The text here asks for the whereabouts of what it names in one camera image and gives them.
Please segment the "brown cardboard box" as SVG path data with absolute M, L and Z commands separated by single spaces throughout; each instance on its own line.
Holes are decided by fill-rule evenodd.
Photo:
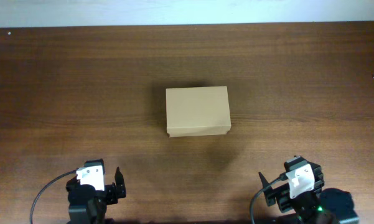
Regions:
M 171 138 L 227 134 L 231 130 L 228 88 L 166 89 L 166 121 Z

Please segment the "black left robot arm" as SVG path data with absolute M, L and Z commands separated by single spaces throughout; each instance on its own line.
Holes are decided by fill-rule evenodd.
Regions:
M 115 181 L 105 184 L 103 159 L 86 161 L 75 171 L 75 177 L 66 184 L 68 192 L 68 214 L 71 224 L 113 224 L 106 217 L 107 206 L 126 197 L 124 177 L 119 168 Z

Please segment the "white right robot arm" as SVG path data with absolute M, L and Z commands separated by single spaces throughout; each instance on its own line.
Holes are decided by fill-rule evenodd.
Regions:
M 341 224 L 360 221 L 350 192 L 323 189 L 325 181 L 320 165 L 294 156 L 284 163 L 284 168 L 285 171 L 271 182 L 259 173 L 262 189 L 250 201 L 251 223 Z M 281 213 L 291 210 L 294 213 L 255 220 L 254 203 L 260 195 L 264 195 L 268 207 L 277 205 Z

